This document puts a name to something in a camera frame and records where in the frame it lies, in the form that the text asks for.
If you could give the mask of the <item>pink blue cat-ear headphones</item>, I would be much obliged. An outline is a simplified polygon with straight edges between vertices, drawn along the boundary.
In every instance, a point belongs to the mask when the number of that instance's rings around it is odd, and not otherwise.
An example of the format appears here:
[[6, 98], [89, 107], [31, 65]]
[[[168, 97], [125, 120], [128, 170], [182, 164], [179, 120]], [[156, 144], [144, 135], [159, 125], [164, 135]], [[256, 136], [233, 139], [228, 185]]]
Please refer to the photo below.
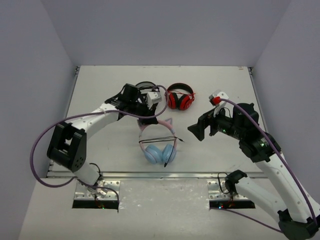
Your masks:
[[[137, 120], [138, 127], [140, 129], [138, 136], [138, 143], [140, 149], [144, 153], [144, 157], [151, 164], [163, 164], [166, 167], [169, 163], [171, 163], [177, 154], [177, 140], [183, 141], [182, 139], [176, 136], [176, 131], [173, 128], [173, 119], [167, 118], [166, 120], [158, 120], [157, 123], [163, 127], [166, 127], [171, 135], [166, 137], [158, 137], [158, 138], [150, 138], [150, 139], [142, 139], [142, 134], [144, 130], [150, 125], [144, 125], [140, 120]], [[167, 144], [163, 150], [155, 146], [154, 144], [149, 144], [147, 147], [144, 147], [145, 143], [159, 143], [159, 142], [171, 142], [173, 144]]]

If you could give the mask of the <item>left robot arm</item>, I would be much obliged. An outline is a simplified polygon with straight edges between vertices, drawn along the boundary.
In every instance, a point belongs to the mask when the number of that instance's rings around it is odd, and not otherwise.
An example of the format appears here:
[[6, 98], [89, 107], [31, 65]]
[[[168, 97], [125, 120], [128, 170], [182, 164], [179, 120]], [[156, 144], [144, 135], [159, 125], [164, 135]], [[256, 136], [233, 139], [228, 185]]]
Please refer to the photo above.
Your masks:
[[101, 175], [86, 161], [87, 141], [104, 127], [119, 121], [125, 115], [154, 122], [157, 104], [162, 101], [158, 88], [140, 89], [125, 84], [122, 90], [104, 101], [89, 115], [72, 122], [62, 121], [53, 131], [47, 156], [56, 164], [70, 170], [89, 186], [96, 186]]

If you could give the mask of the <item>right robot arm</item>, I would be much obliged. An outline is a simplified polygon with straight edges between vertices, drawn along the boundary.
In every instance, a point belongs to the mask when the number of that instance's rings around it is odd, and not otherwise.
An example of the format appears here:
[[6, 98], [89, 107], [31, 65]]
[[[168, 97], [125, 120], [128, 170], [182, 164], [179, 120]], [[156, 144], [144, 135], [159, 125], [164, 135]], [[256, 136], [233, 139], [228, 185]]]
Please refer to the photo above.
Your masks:
[[205, 138], [207, 127], [210, 136], [222, 133], [238, 140], [240, 150], [263, 171], [279, 195], [268, 192], [241, 170], [225, 177], [229, 194], [242, 195], [263, 209], [289, 240], [311, 239], [320, 229], [320, 205], [293, 176], [281, 147], [260, 128], [258, 120], [253, 103], [234, 104], [231, 117], [225, 115], [221, 104], [216, 104], [187, 129], [199, 141]]

